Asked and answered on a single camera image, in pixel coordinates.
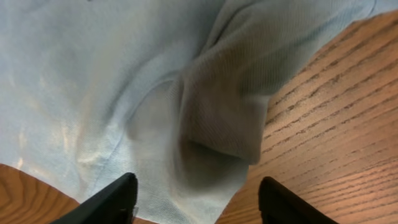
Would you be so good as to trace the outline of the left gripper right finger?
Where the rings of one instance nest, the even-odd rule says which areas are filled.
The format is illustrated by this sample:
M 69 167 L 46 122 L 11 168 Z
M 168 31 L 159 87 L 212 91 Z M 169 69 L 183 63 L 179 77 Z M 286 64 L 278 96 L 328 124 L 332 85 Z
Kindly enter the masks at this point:
M 263 224 L 337 224 L 272 177 L 261 181 L 258 204 Z

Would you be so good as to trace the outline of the light blue t-shirt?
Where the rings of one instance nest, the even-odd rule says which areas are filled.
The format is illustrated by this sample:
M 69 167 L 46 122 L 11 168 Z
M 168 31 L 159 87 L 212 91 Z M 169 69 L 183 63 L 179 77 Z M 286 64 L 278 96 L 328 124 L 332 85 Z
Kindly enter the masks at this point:
M 396 1 L 2 1 L 1 162 L 84 202 L 126 172 L 138 216 L 214 223 L 268 102 Z

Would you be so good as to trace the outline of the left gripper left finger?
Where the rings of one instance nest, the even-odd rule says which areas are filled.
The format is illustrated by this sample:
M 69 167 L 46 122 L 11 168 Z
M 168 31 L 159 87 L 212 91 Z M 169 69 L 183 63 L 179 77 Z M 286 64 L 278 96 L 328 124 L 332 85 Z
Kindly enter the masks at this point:
M 132 224 L 138 181 L 127 172 L 52 224 Z

